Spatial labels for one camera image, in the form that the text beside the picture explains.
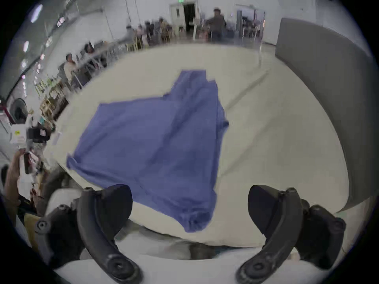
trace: pole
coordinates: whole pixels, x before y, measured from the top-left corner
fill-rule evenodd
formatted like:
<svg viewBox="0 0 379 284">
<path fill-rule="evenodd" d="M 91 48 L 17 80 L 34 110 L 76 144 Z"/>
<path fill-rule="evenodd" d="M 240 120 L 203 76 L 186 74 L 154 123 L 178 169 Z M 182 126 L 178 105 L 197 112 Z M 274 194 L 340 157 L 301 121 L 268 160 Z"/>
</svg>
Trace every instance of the pole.
<svg viewBox="0 0 379 284">
<path fill-rule="evenodd" d="M 105 14 L 105 19 L 107 20 L 109 31 L 111 32 L 112 40 L 114 40 L 111 27 L 109 26 L 108 17 L 107 17 L 107 10 L 106 9 L 104 9 L 104 14 Z"/>
<path fill-rule="evenodd" d="M 134 3 L 136 4 L 136 9 L 137 9 L 137 16 L 138 16 L 138 21 L 139 21 L 139 22 L 140 22 L 140 24 L 141 24 L 140 15 L 138 14 L 137 1 L 136 1 L 136 0 L 134 0 Z"/>
<path fill-rule="evenodd" d="M 128 9 L 128 3 L 126 2 L 126 0 L 125 0 L 125 4 L 126 4 L 126 11 L 128 12 L 129 22 L 131 23 L 129 9 Z"/>
</svg>

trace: gray partition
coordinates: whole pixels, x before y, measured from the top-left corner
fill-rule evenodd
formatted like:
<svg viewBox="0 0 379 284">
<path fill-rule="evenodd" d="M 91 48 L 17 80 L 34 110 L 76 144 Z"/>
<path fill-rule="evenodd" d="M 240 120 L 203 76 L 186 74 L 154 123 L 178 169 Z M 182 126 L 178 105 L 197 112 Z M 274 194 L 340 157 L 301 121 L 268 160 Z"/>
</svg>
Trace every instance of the gray partition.
<svg viewBox="0 0 379 284">
<path fill-rule="evenodd" d="M 280 23 L 276 56 L 305 83 L 334 125 L 349 174 L 344 209 L 376 194 L 379 74 L 375 61 L 334 31 L 288 18 Z"/>
</svg>

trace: white tablecloth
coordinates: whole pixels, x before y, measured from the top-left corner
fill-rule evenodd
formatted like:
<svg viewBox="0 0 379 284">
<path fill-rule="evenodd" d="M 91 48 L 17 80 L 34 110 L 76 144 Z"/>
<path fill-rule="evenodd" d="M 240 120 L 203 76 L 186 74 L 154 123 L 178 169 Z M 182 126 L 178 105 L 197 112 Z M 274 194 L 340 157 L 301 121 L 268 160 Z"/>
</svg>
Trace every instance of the white tablecloth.
<svg viewBox="0 0 379 284">
<path fill-rule="evenodd" d="M 230 126 L 215 186 L 216 208 L 206 229 L 186 233 L 171 217 L 139 203 L 130 219 L 149 229 L 211 245 L 257 247 L 265 238 L 251 221 L 247 200 L 254 184 L 295 187 L 311 205 L 331 213 L 344 207 L 348 174 L 337 134 L 304 83 L 274 55 L 222 45 L 168 45 L 126 55 L 88 83 L 57 123 L 45 155 L 66 169 L 66 156 L 100 102 L 168 92 L 182 69 L 206 69 L 215 79 Z M 83 187 L 93 186 L 67 172 Z"/>
</svg>

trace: box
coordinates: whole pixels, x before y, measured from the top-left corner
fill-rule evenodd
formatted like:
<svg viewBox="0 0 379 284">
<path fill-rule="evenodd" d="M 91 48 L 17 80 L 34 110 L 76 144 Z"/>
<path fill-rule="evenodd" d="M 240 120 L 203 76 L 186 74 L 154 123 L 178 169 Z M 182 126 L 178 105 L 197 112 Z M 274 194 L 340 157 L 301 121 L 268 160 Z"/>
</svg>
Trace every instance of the box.
<svg viewBox="0 0 379 284">
<path fill-rule="evenodd" d="M 11 144 L 26 143 L 26 126 L 25 124 L 13 124 L 11 126 Z"/>
</svg>

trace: ceiling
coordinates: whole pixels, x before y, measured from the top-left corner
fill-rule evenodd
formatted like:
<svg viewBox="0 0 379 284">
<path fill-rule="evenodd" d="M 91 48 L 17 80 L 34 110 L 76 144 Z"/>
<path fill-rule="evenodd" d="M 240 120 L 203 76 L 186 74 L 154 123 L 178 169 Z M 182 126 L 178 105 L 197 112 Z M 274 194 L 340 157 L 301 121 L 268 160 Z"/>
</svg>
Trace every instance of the ceiling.
<svg viewBox="0 0 379 284">
<path fill-rule="evenodd" d="M 26 15 L 25 21 L 13 37 L 8 51 L 3 59 L 0 68 L 0 97 L 7 98 L 13 87 L 20 80 L 21 76 L 28 69 L 36 66 L 35 61 L 38 60 L 42 53 L 45 57 L 51 53 L 54 42 L 59 38 L 65 29 L 63 24 L 57 28 L 56 23 L 62 15 L 75 8 L 79 0 L 40 0 L 36 3 Z M 89 3 L 89 0 L 80 0 L 81 7 Z M 31 18 L 34 10 L 38 5 L 42 4 L 42 11 L 38 19 L 32 23 Z M 45 47 L 49 36 L 52 36 L 52 45 L 49 48 Z M 29 46 L 26 52 L 23 47 L 26 41 L 29 41 Z M 26 61 L 26 66 L 22 67 L 22 62 Z"/>
</svg>

